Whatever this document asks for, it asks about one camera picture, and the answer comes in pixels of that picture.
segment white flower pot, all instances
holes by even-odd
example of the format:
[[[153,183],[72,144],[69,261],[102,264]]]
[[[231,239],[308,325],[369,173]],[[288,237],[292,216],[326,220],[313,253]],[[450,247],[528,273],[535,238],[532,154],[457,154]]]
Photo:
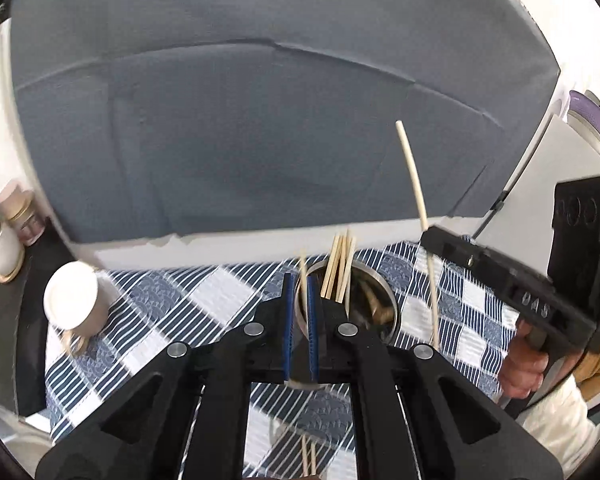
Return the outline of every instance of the white flower pot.
[[[23,250],[15,231],[4,222],[0,224],[0,276],[9,276],[16,270]]]

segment person's hand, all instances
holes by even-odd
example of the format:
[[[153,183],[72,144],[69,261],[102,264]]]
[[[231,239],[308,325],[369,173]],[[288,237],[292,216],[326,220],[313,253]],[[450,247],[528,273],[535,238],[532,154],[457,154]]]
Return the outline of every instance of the person's hand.
[[[509,354],[502,363],[498,380],[504,395],[512,399],[526,399],[542,386],[542,372],[549,362],[549,356],[533,350],[526,342],[531,324],[519,318],[516,327],[518,330],[509,344]],[[575,352],[565,358],[555,383],[573,371],[581,356],[582,352]]]

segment finger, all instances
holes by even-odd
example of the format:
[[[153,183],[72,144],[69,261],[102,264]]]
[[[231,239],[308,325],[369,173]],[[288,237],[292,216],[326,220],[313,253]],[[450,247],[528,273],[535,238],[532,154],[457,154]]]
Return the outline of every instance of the finger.
[[[544,372],[549,364],[547,354],[533,350],[523,338],[518,336],[509,343],[507,359],[513,361],[520,370],[537,374]]]
[[[507,397],[511,397],[511,399],[526,399],[531,393],[530,390],[523,390],[515,387],[506,379],[500,381],[500,387],[502,388],[502,393]]]
[[[542,384],[542,374],[524,372],[516,367],[511,361],[502,364],[498,379],[504,379],[521,390],[536,391]]]
[[[533,330],[533,325],[522,319],[522,317],[519,317],[516,322],[516,328],[518,329],[516,330],[516,336],[525,337]]]

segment blue and white tablecloth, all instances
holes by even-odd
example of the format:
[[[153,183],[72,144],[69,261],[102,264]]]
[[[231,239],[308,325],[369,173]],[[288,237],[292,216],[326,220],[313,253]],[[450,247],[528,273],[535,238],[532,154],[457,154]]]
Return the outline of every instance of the blue and white tablecloth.
[[[323,258],[308,259],[310,266]],[[426,255],[410,242],[366,249],[356,259],[376,269],[401,308],[396,346],[429,341],[431,315]],[[47,341],[46,392],[52,438],[61,439],[172,341],[213,342],[253,317],[256,305],[280,294],[297,259],[268,264],[188,269],[110,271],[120,297],[102,333],[84,355],[62,354],[58,334]],[[485,394],[515,332],[516,311],[478,285],[470,273],[436,258],[442,353]],[[334,384],[308,392],[254,384],[249,408],[244,476],[294,478],[302,473],[301,435],[316,442],[318,473],[355,479],[355,442],[349,390]]]

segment tan pants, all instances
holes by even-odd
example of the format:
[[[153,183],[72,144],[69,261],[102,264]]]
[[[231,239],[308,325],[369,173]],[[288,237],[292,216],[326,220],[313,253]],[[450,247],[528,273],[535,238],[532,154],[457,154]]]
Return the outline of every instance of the tan pants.
[[[582,397],[590,400],[600,393],[600,354],[587,354],[573,371]]]

